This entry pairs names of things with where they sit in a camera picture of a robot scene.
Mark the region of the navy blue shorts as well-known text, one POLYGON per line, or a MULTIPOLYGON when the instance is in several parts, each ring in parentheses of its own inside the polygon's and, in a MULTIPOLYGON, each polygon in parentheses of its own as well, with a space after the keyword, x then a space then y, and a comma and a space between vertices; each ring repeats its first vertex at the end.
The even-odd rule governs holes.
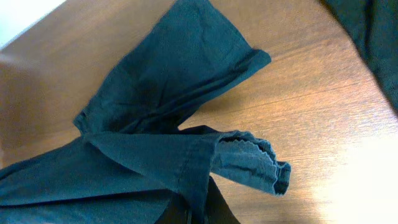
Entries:
POLYGON ((76 116, 71 143, 1 170, 2 223, 235 223, 212 174, 283 195, 249 132, 179 129, 270 63, 209 1, 177 1, 76 116))

